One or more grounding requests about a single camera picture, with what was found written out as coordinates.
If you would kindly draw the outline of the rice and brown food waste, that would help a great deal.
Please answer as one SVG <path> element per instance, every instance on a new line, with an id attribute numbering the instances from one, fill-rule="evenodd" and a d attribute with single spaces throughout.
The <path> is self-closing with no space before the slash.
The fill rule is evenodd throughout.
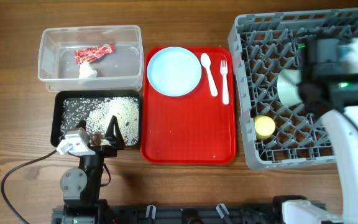
<path id="1" fill-rule="evenodd" d="M 136 145 L 139 141 L 139 99 L 133 96 L 67 98 L 63 101 L 60 132 L 65 134 L 84 120 L 90 136 L 106 134 L 113 116 L 117 118 L 125 144 Z"/>

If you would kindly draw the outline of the mint green bowl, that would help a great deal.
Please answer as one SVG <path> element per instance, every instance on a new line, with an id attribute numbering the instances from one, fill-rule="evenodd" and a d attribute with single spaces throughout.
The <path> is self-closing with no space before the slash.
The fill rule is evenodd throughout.
<path id="1" fill-rule="evenodd" d="M 277 79 L 277 93 L 280 102 L 287 107 L 298 105 L 302 102 L 298 94 L 298 86 L 301 81 L 299 70 L 283 69 Z"/>

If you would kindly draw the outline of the white napkin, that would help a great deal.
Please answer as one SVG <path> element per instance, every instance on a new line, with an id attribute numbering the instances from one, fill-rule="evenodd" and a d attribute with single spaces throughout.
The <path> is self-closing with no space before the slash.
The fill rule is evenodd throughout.
<path id="1" fill-rule="evenodd" d="M 97 71 L 89 62 L 83 62 L 79 68 L 79 78 L 96 78 Z"/>

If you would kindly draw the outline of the yellow plastic cup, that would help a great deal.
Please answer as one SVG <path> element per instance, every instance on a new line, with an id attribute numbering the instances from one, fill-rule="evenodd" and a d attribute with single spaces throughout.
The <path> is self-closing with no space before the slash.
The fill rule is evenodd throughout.
<path id="1" fill-rule="evenodd" d="M 271 117 L 258 115 L 254 118 L 254 128 L 257 139 L 264 140 L 274 133 L 276 125 Z"/>

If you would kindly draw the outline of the red snack wrapper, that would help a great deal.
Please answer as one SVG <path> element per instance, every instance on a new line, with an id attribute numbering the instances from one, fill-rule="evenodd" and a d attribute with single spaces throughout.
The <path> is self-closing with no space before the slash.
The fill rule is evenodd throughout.
<path id="1" fill-rule="evenodd" d="M 75 59 L 78 65 L 84 62 L 94 62 L 106 54 L 114 52 L 114 46 L 112 43 L 99 45 L 97 47 L 90 47 L 88 49 L 76 50 Z"/>

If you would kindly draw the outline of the large light blue plate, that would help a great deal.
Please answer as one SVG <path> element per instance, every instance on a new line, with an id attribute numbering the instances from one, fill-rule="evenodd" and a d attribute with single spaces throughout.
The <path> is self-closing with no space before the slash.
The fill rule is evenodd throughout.
<path id="1" fill-rule="evenodd" d="M 154 54 L 147 65 L 147 79 L 157 92 L 171 97 L 193 91 L 201 80 L 197 56 L 183 47 L 166 47 Z"/>

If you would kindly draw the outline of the white plastic spoon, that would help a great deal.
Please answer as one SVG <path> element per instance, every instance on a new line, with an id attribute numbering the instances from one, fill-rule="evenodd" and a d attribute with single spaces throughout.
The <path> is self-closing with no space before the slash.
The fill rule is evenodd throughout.
<path id="1" fill-rule="evenodd" d="M 201 59 L 201 65 L 206 69 L 210 93 L 212 96 L 217 96 L 218 90 L 216 88 L 213 75 L 211 73 L 211 59 L 207 53 L 202 53 L 200 59 Z"/>

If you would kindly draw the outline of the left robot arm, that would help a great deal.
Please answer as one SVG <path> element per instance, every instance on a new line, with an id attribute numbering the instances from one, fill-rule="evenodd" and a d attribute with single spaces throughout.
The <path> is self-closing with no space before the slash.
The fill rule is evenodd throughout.
<path id="1" fill-rule="evenodd" d="M 117 118 L 113 116 L 104 135 L 107 144 L 94 146 L 86 131 L 86 121 L 81 120 L 76 128 L 69 130 L 57 146 L 61 154 L 80 158 L 77 168 L 67 170 L 61 180 L 63 210 L 53 211 L 52 223 L 117 223 L 106 200 L 99 198 L 103 186 L 101 178 L 106 170 L 104 159 L 116 157 L 118 150 L 125 149 Z"/>

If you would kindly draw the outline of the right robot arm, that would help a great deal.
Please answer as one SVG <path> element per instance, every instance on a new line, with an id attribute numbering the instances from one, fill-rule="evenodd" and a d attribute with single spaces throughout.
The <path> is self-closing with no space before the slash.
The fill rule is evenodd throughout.
<path id="1" fill-rule="evenodd" d="M 343 194 L 342 223 L 358 223 L 358 72 L 303 77 L 298 70 L 280 72 L 281 102 L 303 102 L 319 116 L 336 157 Z"/>

